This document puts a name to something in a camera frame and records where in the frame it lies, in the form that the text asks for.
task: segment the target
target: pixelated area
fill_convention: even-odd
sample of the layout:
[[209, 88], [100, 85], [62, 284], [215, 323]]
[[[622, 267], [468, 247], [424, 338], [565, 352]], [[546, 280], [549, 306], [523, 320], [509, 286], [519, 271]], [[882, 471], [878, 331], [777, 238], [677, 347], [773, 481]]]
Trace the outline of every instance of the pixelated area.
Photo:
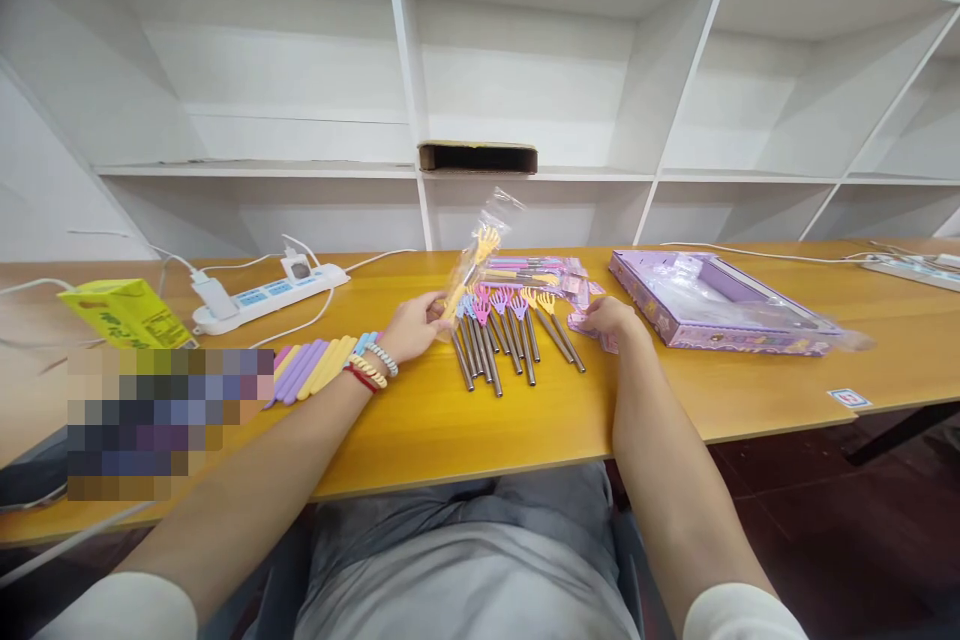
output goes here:
[[70, 500], [168, 499], [273, 398], [273, 350], [71, 353]]

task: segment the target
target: bracelet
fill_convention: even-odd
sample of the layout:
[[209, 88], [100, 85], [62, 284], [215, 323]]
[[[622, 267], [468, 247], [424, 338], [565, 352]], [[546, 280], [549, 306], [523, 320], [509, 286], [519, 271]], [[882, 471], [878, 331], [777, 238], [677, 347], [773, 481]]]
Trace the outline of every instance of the bracelet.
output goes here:
[[369, 377], [367, 377], [367, 375], [366, 375], [360, 368], [358, 368], [356, 365], [354, 365], [353, 363], [349, 363], [349, 364], [343, 369], [343, 371], [344, 371], [344, 372], [353, 373], [353, 376], [354, 376], [357, 380], [359, 380], [360, 382], [362, 382], [364, 385], [366, 385], [367, 390], [369, 390], [370, 392], [372, 392], [374, 395], [376, 395], [378, 392], [380, 392], [380, 387], [379, 387], [376, 383], [374, 383], [373, 380], [371, 380]]
[[390, 373], [390, 377], [396, 377], [400, 374], [400, 368], [397, 367], [397, 364], [393, 361], [393, 358], [387, 355], [387, 351], [382, 347], [374, 342], [369, 342], [364, 349], [369, 350], [378, 358], [380, 358], [380, 361], [387, 366], [387, 372]]
[[370, 378], [371, 381], [377, 384], [377, 386], [383, 390], [387, 386], [387, 379], [380, 374], [380, 372], [362, 357], [357, 354], [353, 354], [347, 360], [350, 363], [351, 367], [356, 368], [362, 372], [366, 377]]

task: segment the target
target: red bracelet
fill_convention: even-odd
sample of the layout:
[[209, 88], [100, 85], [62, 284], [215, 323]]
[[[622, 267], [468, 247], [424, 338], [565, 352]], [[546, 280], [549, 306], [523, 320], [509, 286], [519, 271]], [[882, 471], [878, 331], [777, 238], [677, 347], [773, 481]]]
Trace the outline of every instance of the red bracelet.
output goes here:
[[364, 385], [366, 385], [367, 388], [370, 390], [370, 392], [372, 392], [374, 395], [376, 395], [377, 392], [379, 392], [380, 386], [377, 385], [373, 380], [371, 380], [370, 378], [368, 378], [368, 377], [364, 374], [364, 372], [363, 372], [360, 368], [358, 368], [356, 365], [354, 365], [353, 363], [349, 363], [349, 364], [344, 368], [344, 370], [349, 370], [350, 372], [352, 372], [352, 373], [353, 373], [353, 376], [354, 376], [357, 380], [359, 380], [360, 382], [362, 382]]

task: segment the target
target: person's left hand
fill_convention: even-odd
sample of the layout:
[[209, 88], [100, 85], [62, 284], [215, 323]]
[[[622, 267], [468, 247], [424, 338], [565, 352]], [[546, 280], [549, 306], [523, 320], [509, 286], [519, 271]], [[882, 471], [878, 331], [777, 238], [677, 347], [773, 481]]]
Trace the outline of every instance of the person's left hand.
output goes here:
[[401, 303], [377, 344], [398, 365], [419, 357], [452, 320], [441, 320], [445, 293], [430, 292]]

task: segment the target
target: white sleeve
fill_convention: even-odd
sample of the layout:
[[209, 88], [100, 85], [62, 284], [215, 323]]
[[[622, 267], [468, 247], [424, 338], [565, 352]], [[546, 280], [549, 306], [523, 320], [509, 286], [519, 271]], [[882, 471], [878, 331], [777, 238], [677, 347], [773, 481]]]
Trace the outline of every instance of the white sleeve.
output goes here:
[[197, 611], [177, 585], [157, 575], [108, 575], [54, 618], [34, 640], [194, 640]]
[[800, 623], [773, 595], [742, 583], [700, 594], [683, 625], [683, 640], [807, 640]]

